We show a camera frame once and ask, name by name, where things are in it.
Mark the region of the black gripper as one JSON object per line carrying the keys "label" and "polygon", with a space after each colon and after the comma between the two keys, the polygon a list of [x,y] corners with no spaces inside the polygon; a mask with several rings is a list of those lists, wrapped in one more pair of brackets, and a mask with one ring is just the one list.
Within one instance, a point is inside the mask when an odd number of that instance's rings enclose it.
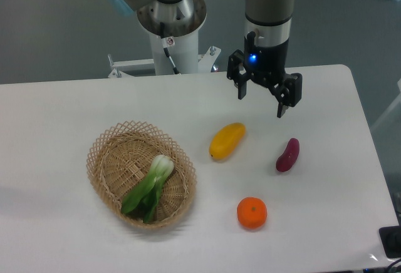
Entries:
{"label": "black gripper", "polygon": [[[251,31],[244,39],[244,54],[235,50],[228,57],[227,78],[237,88],[237,98],[243,99],[247,93],[247,81],[269,88],[278,101],[277,117],[281,118],[289,107],[295,107],[302,97],[303,77],[300,73],[285,73],[288,52],[285,42],[272,47],[258,46],[256,33]],[[244,62],[245,72],[240,72]]]}

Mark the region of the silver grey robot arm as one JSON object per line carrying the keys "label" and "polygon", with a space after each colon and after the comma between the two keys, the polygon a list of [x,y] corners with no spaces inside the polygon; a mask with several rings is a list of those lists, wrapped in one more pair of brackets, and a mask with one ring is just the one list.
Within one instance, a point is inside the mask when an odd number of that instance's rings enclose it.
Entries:
{"label": "silver grey robot arm", "polygon": [[[196,73],[198,32],[206,20],[204,0],[110,0],[124,15],[136,14],[150,37],[158,75]],[[278,116],[302,97],[302,77],[285,71],[294,0],[245,0],[244,47],[228,58],[227,77],[246,95],[247,82],[278,101]]]}

